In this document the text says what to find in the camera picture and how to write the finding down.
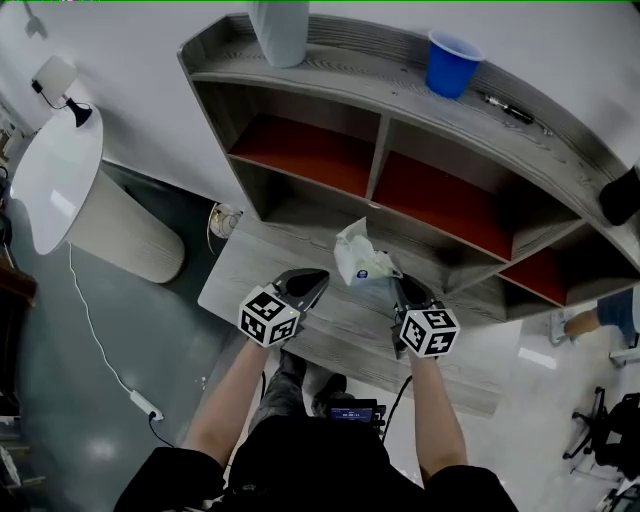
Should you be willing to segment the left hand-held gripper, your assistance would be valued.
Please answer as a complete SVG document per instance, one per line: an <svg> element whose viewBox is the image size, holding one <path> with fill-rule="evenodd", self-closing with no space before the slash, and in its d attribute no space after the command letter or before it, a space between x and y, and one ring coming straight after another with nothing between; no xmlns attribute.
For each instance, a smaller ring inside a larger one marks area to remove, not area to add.
<svg viewBox="0 0 640 512"><path fill-rule="evenodd" d="M237 328L263 348L283 343L296 335L302 313L314 307L328 284L329 272L323 269L285 271L243 299Z"/></svg>

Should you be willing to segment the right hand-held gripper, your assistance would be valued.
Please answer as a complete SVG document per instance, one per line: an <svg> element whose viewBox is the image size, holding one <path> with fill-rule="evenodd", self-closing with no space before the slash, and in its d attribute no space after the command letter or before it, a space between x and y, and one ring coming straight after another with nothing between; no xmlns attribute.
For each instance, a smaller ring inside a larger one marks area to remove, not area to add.
<svg viewBox="0 0 640 512"><path fill-rule="evenodd" d="M405 311L406 307L429 307L398 314L398 320L391 328L396 352L411 353L418 358L434 358L449 353L460 332L454 312L434 307L438 302L435 294L409 274L391 277L389 290L396 312Z"/></svg>

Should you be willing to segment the white tissues pack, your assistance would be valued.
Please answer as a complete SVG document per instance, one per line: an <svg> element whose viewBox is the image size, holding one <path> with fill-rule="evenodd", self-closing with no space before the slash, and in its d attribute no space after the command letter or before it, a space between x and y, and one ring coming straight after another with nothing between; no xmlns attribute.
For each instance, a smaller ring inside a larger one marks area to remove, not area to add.
<svg viewBox="0 0 640 512"><path fill-rule="evenodd" d="M350 224L335 237L336 267L347 286L403 276L389 254L376 250L369 239L365 217Z"/></svg>

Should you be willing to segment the person's left forearm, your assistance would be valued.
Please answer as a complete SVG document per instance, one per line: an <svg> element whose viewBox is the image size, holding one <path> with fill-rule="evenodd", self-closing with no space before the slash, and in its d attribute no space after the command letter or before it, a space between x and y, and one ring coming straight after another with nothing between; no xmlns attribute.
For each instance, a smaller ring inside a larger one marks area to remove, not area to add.
<svg viewBox="0 0 640 512"><path fill-rule="evenodd" d="M230 368L199 407L183 447L213 458L223 469L239 441L271 350L247 340Z"/></svg>

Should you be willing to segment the person's right forearm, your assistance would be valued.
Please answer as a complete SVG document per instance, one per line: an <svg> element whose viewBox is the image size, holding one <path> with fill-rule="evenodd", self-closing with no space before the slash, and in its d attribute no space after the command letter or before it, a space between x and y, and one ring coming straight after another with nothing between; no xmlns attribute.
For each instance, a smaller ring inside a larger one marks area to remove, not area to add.
<svg viewBox="0 0 640 512"><path fill-rule="evenodd" d="M433 358L409 356L412 372L415 447L423 483L440 470L466 465L462 429Z"/></svg>

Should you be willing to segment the grey wooden desk with shelves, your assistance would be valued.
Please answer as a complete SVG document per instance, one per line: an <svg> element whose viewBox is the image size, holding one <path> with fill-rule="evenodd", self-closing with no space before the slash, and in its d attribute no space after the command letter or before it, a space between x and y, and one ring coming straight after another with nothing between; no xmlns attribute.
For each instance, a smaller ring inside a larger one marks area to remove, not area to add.
<svg viewBox="0 0 640 512"><path fill-rule="evenodd" d="M236 322L256 286L288 270L329 272L289 349L383 389L407 360L394 348L386 283L347 286L336 235L365 217L370 240L429 287L463 330L443 361L452 401L480 416L501 393L474 327L577 306L640 282L640 214L604 217L601 190L625 165L579 120L496 65L457 99L425 84L424 35L314 15L306 56L272 67L245 14L222 17L178 58L248 207L199 296ZM526 125L479 91L546 125Z"/></svg>

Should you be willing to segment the person's left leg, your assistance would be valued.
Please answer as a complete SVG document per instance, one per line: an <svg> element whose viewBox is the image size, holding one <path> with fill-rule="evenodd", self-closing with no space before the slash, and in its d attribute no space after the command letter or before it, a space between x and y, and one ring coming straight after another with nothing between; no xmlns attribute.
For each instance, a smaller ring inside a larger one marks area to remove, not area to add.
<svg viewBox="0 0 640 512"><path fill-rule="evenodd" d="M286 350L280 351L279 366L266 387L264 396L250 421L248 431L274 416L306 417L302 384L306 375L306 361Z"/></svg>

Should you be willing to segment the person's leg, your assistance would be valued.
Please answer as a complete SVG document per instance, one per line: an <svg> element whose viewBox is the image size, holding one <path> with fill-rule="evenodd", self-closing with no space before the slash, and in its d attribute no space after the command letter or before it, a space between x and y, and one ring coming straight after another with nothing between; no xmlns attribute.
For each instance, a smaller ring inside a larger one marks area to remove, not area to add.
<svg viewBox="0 0 640 512"><path fill-rule="evenodd" d="M313 415L325 418L333 401L351 398L351 395L346 390L347 378L342 374L332 374L324 387L312 399Z"/></svg>
<svg viewBox="0 0 640 512"><path fill-rule="evenodd" d="M266 387L264 396L250 421L248 431L274 416L306 417L302 384L306 375L306 361L286 350L280 351L279 366Z"/></svg>

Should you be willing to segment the black chest-mounted screen device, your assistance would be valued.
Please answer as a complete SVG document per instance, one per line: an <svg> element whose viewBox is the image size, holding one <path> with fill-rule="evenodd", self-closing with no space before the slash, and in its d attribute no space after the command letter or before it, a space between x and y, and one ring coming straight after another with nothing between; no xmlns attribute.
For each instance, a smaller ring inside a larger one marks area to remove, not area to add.
<svg viewBox="0 0 640 512"><path fill-rule="evenodd" d="M386 406L376 399L336 399L329 402L329 418L333 421L358 421L374 427L386 424Z"/></svg>

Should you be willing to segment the white power strip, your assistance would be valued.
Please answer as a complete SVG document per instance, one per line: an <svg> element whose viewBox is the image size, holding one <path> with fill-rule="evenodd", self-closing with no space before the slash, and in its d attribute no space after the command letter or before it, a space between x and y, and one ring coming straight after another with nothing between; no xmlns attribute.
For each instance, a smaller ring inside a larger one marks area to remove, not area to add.
<svg viewBox="0 0 640 512"><path fill-rule="evenodd" d="M151 420L162 421L163 413L136 390L129 392L130 400Z"/></svg>

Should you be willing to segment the black pen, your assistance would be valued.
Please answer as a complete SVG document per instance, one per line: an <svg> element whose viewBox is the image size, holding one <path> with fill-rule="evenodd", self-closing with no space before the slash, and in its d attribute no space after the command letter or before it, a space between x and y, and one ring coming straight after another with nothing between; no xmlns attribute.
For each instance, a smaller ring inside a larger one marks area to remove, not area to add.
<svg viewBox="0 0 640 512"><path fill-rule="evenodd" d="M517 120L521 121L522 123L524 123L526 125L537 125L542 130L542 133L545 136L548 136L548 137L553 137L554 136L554 133L546 125L544 125L541 121L539 121L537 118L535 118L532 114L526 112L522 108L520 108L520 107L518 107L516 105L513 105L513 104L506 103L505 101L501 100L500 98L498 98L498 97L496 97L494 95L491 95L491 94L489 94L487 92L479 91L478 94L482 97L482 99L483 99L483 101L485 103L500 109L505 114L513 117L514 119L517 119Z"/></svg>

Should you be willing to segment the tall white cup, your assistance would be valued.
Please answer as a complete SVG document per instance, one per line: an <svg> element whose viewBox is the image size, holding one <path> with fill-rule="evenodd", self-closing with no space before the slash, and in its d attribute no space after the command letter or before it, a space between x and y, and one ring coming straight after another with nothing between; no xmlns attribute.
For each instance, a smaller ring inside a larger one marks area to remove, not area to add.
<svg viewBox="0 0 640 512"><path fill-rule="evenodd" d="M310 6L303 1L250 1L248 15L267 62L275 68L300 64L306 55Z"/></svg>

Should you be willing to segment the black office chair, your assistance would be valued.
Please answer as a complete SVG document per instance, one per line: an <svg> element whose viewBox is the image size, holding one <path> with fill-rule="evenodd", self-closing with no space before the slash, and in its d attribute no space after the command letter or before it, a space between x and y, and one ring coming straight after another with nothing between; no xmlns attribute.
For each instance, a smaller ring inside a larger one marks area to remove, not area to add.
<svg viewBox="0 0 640 512"><path fill-rule="evenodd" d="M605 406L603 387L596 387L594 394L590 415L573 411L571 419L584 424L585 437L562 458L593 454L597 465L613 467L627 480L635 480L640 477L640 393L626 394L611 410Z"/></svg>

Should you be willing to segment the dark brown wooden furniture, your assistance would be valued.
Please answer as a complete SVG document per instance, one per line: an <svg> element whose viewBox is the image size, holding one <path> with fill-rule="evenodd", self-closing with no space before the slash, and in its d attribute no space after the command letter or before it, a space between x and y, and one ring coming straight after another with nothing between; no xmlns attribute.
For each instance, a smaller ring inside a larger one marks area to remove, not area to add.
<svg viewBox="0 0 640 512"><path fill-rule="evenodd" d="M34 305L37 282L14 267L0 249L0 415L18 413L17 357L21 329Z"/></svg>

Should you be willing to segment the white pedestal table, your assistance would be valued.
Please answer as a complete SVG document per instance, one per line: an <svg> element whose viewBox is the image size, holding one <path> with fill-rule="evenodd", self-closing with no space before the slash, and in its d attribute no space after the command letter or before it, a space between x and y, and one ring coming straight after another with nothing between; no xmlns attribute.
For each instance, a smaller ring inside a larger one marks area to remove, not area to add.
<svg viewBox="0 0 640 512"><path fill-rule="evenodd" d="M37 253L67 242L147 281L167 283L184 264L184 243L106 173L103 139L99 111L82 126L69 111L55 113L21 158L10 197L26 209Z"/></svg>

